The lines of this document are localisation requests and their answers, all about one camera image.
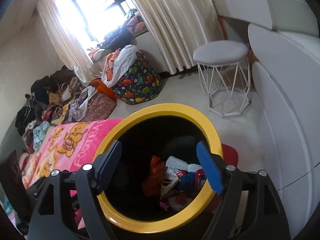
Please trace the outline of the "dark framed window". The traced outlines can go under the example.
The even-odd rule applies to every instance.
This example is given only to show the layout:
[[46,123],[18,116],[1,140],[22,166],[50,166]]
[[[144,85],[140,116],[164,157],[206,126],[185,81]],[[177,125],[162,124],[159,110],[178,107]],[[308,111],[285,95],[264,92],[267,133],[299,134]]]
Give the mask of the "dark framed window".
[[67,24],[80,25],[92,41],[101,42],[105,35],[125,21],[130,10],[135,9],[133,0],[56,0]]

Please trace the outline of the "white cloth in basket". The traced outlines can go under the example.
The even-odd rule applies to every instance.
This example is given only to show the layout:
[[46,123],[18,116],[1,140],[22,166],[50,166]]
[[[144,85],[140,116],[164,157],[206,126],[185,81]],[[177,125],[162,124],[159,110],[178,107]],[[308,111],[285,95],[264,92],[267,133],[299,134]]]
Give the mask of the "white cloth in basket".
[[129,44],[123,49],[107,55],[101,79],[108,88],[112,88],[129,70],[137,58],[137,47]]

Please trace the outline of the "light blue garment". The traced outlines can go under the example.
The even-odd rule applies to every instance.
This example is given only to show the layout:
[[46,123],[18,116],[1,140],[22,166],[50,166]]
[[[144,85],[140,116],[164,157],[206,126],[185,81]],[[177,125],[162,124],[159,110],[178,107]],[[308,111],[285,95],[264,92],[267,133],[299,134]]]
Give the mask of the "light blue garment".
[[38,151],[46,137],[46,133],[51,123],[43,121],[39,126],[33,129],[33,150]]

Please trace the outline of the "pile of clothes on bed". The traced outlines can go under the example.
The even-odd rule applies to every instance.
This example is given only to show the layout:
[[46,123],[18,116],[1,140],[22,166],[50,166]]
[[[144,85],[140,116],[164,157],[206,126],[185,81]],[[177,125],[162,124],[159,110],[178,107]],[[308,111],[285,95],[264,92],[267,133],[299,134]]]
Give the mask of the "pile of clothes on bed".
[[36,152],[33,150],[33,129],[43,121],[51,123],[51,127],[67,121],[70,106],[81,92],[81,82],[65,66],[33,83],[30,93],[25,94],[26,102],[15,121],[28,153]]

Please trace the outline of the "cream curtain left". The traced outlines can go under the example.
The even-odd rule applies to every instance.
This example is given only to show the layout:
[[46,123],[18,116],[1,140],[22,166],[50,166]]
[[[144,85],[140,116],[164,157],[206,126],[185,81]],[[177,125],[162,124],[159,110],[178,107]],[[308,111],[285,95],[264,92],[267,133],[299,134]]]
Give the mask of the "cream curtain left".
[[94,79],[93,62],[80,42],[62,23],[55,0],[38,0],[37,11],[61,61],[75,72],[82,84],[89,84]]

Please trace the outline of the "cream curtain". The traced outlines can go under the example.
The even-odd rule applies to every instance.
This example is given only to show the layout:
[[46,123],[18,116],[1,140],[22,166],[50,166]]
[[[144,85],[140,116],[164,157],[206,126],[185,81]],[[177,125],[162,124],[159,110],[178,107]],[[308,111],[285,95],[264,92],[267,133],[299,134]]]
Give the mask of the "cream curtain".
[[38,0],[37,11],[61,61],[75,72],[82,84],[89,84],[94,79],[93,62],[80,42],[62,23],[55,0]]
[[223,39],[212,0],[133,1],[171,75],[195,66],[195,49]]

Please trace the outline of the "clothes on window sill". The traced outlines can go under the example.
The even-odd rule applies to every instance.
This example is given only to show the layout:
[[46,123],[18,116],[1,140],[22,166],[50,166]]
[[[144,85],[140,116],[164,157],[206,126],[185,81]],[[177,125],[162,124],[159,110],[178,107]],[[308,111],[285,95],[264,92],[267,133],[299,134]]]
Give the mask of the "clothes on window sill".
[[105,35],[103,42],[89,50],[89,58],[96,63],[105,55],[124,48],[134,38],[146,32],[148,29],[140,12],[137,9],[131,9],[126,14],[126,21],[121,26]]

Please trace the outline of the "red snack packet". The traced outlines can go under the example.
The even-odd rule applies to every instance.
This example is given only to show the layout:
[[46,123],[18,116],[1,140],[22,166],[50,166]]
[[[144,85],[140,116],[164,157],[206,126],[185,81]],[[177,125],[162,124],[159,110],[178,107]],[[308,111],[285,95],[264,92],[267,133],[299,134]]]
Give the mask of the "red snack packet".
[[182,176],[186,175],[187,172],[186,171],[180,171],[176,174],[176,176],[178,176],[178,178],[181,178]]

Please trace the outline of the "red cylinder roller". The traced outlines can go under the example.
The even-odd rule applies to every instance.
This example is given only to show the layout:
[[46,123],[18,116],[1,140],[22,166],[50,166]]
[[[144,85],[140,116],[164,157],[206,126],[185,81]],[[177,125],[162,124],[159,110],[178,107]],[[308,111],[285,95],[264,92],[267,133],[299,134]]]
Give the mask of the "red cylinder roller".
[[204,174],[204,170],[197,170],[195,173],[195,191],[199,192],[203,188],[206,182],[206,175]]

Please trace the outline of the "white curved cabinet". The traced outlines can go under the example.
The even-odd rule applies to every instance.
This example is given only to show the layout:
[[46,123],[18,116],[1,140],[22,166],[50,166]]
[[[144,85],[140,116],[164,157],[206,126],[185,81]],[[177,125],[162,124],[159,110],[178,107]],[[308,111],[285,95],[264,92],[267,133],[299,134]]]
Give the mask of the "white curved cabinet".
[[292,238],[319,204],[319,38],[253,24],[254,85],[276,148],[266,169],[281,197]]

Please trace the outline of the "cream curtain right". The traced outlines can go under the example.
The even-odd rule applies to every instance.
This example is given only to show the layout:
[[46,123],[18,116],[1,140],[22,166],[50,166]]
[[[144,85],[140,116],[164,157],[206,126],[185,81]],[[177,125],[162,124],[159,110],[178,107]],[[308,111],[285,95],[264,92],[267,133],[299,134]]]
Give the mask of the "cream curtain right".
[[195,66],[195,49],[223,39],[212,0],[133,1],[171,75]]

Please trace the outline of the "blue paper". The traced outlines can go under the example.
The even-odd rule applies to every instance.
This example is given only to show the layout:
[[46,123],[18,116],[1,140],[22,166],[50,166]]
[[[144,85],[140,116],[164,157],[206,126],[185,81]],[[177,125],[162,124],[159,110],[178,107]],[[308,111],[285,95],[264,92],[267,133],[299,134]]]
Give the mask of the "blue paper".
[[180,178],[180,190],[185,192],[195,191],[195,172],[189,172],[181,176]]

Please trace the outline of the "red plastic wrapper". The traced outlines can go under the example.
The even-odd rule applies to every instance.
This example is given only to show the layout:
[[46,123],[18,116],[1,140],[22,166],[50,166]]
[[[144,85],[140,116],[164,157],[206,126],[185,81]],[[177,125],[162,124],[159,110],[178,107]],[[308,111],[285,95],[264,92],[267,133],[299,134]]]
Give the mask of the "red plastic wrapper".
[[159,157],[153,156],[150,162],[150,174],[143,183],[143,191],[147,196],[155,196],[161,193],[161,184],[165,179],[165,162]]

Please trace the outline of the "floral fabric bag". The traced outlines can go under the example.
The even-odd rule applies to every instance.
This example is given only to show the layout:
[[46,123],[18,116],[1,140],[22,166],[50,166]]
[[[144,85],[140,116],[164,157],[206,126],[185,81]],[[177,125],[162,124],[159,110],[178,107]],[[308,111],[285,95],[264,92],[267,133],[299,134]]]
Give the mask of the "floral fabric bag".
[[87,113],[81,122],[92,122],[105,120],[113,112],[117,103],[108,95],[96,92],[89,100],[87,105]]

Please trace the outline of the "pink cartoon bear blanket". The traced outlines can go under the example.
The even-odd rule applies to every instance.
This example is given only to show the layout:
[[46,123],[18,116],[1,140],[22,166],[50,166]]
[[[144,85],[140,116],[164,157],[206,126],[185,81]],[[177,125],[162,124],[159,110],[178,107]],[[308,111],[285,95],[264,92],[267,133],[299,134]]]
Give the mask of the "pink cartoon bear blanket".
[[106,119],[50,127],[40,149],[29,155],[22,170],[24,188],[31,188],[54,169],[73,172],[92,163],[104,138],[121,121]]

